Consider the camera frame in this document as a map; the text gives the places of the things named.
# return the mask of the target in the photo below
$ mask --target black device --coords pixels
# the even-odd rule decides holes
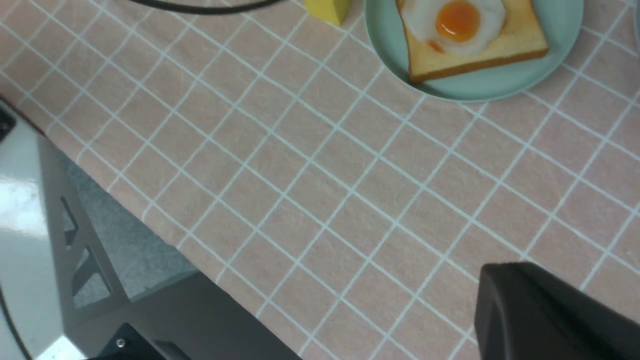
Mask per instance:
[[[475,327],[483,360],[640,359],[640,325],[532,263],[482,267]]]

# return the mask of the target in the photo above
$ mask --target table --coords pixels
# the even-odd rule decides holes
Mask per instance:
[[[425,98],[289,1],[0,5],[0,92],[304,359],[477,359],[477,275],[533,261],[640,320],[633,2],[511,99]]]

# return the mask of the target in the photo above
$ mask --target yellow object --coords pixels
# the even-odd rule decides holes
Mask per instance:
[[[347,15],[351,0],[305,0],[311,16],[340,25]]]

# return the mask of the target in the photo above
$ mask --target slice of bread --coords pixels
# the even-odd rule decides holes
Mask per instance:
[[[439,53],[427,43],[419,42],[403,21],[411,82],[421,83],[547,55],[549,47],[531,1],[502,0],[506,18],[500,35],[484,50],[471,55]],[[400,13],[404,0],[396,0],[396,5]]]

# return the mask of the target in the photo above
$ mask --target light blue plate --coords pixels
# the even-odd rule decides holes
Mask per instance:
[[[542,81],[567,56],[580,32],[583,0],[533,0],[549,44],[542,59],[523,61],[411,85],[428,95],[461,102],[501,99]],[[394,0],[366,0],[365,20],[373,48],[391,72],[409,84],[406,41]]]

